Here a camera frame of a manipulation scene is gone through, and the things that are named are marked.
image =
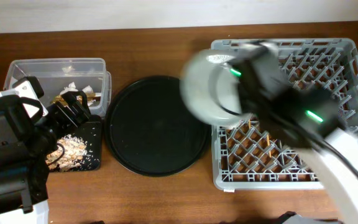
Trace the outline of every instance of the wooden table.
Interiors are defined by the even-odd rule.
[[[0,34],[0,90],[15,59],[101,57],[115,95],[141,77],[177,77],[215,39],[297,37],[348,37],[358,49],[358,22]],[[104,143],[100,170],[50,174],[47,187],[53,224],[244,222],[288,210],[339,216],[323,190],[224,193],[213,184],[210,152],[180,174],[151,178],[123,168]]]

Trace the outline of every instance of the clear plastic bin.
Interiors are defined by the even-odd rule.
[[[89,107],[91,114],[102,118],[106,115],[111,100],[111,75],[101,58],[15,60],[9,67],[4,89],[12,88],[13,83],[26,76],[38,78],[45,93],[40,99],[44,106],[50,105],[71,82],[75,82],[78,90],[89,85],[95,93],[101,93],[101,101]]]

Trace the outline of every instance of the plastic container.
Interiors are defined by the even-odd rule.
[[[251,40],[215,40],[215,50],[241,51]],[[339,98],[338,116],[358,134],[358,52],[351,39],[273,39],[294,88],[320,86]],[[213,127],[213,176],[221,190],[322,189],[299,155],[259,128],[257,119],[233,130]]]
[[[95,93],[101,94],[101,101],[93,103],[91,114],[104,117],[111,100],[111,75],[106,71],[106,63],[101,58],[48,58],[15,60],[11,63],[4,89],[12,88],[18,79],[34,76],[39,79],[44,96],[40,101],[44,106],[58,96],[71,82],[76,89],[91,86]]]

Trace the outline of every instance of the white label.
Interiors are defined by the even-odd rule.
[[[223,192],[234,193],[235,189],[223,189]]]

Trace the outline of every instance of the wood grain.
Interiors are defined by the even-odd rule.
[[[116,94],[142,77],[177,77],[191,55],[215,39],[296,37],[348,37],[358,49],[358,22],[0,34],[0,89],[15,59],[101,57]],[[316,218],[339,215],[323,190],[224,193],[213,184],[210,151],[184,172],[162,178],[126,170],[105,143],[101,164],[94,172],[50,174],[53,224],[245,222],[288,210]]]

